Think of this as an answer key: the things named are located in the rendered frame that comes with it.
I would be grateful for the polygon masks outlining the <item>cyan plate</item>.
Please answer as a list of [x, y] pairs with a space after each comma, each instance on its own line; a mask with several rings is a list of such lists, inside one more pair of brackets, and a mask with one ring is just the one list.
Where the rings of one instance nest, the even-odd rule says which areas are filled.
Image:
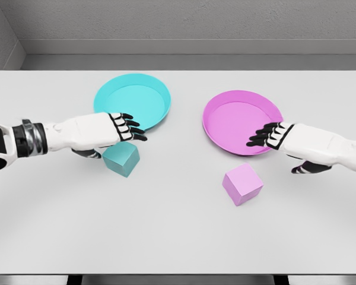
[[143, 130], [157, 126], [168, 114], [171, 95], [166, 85], [147, 74], [125, 74], [100, 87], [93, 101], [96, 113], [127, 113]]

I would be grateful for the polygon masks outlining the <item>cyan block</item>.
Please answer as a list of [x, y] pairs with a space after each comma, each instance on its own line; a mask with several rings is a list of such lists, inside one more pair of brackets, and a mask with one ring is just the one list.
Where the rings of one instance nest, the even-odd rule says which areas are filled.
[[120, 142], [108, 147], [102, 158], [108, 169], [126, 178], [140, 160], [138, 148], [129, 142]]

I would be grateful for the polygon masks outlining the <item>pink block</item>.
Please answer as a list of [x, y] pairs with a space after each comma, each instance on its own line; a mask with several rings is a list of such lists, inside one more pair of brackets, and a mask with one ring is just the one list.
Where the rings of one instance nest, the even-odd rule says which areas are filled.
[[244, 163], [225, 173], [222, 186], [239, 206], [257, 196], [264, 184], [251, 165]]

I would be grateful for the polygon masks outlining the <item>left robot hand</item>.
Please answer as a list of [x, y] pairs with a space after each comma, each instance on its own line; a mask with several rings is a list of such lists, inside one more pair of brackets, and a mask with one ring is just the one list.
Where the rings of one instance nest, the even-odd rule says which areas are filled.
[[97, 148], [107, 148], [125, 141], [146, 141], [145, 131], [139, 129], [139, 123], [127, 113], [95, 113], [73, 119], [75, 124], [68, 147], [73, 153], [100, 159]]

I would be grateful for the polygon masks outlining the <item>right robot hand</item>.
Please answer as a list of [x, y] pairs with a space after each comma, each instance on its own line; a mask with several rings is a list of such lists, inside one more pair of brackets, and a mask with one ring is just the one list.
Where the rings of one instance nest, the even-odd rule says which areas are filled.
[[291, 170], [293, 174], [315, 174], [330, 170], [336, 163], [331, 143], [337, 138], [339, 135], [333, 132], [302, 123], [273, 122], [258, 129], [246, 145], [269, 147], [303, 160]]

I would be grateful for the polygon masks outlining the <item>pink plate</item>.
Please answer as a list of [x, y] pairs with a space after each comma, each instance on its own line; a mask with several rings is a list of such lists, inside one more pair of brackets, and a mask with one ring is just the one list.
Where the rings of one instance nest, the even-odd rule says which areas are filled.
[[246, 143], [264, 125], [282, 121], [282, 114], [273, 102], [246, 90], [216, 95], [206, 104], [202, 114], [203, 128], [211, 141], [223, 150], [241, 156], [268, 152], [268, 147], [248, 147]]

